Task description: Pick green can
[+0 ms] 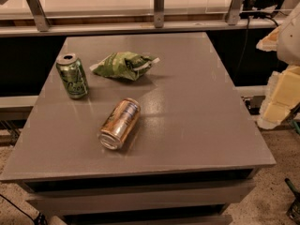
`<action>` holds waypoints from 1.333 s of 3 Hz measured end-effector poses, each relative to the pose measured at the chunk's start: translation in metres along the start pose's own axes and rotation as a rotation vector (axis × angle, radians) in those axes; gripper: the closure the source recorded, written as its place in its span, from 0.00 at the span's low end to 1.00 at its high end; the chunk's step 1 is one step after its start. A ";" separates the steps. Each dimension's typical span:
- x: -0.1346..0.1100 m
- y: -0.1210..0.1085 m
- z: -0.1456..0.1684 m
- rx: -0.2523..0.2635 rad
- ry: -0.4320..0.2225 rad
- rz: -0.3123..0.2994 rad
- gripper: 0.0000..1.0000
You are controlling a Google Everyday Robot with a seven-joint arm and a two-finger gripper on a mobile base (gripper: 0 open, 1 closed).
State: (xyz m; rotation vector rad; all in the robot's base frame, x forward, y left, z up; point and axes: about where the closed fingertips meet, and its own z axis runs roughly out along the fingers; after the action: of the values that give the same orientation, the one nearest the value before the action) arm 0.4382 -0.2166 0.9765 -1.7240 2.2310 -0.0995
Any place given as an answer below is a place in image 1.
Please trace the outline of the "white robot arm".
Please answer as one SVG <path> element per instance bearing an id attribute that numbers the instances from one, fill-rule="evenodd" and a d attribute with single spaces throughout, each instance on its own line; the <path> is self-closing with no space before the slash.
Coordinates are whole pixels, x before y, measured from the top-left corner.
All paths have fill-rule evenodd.
<path id="1" fill-rule="evenodd" d="M 280 26 L 277 58 L 289 65 L 300 66 L 300 3 Z"/>

